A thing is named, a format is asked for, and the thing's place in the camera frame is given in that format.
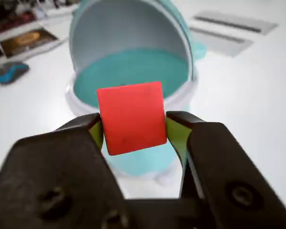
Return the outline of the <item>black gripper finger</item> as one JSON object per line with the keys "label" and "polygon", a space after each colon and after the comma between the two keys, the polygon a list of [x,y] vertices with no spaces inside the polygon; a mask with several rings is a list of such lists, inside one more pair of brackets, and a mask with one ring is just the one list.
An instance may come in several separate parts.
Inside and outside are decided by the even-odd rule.
{"label": "black gripper finger", "polygon": [[94,113],[18,140],[0,169],[0,229],[128,229],[101,134]]}
{"label": "black gripper finger", "polygon": [[286,229],[286,208],[228,128],[185,111],[165,114],[183,167],[181,197],[205,209],[204,228]]}

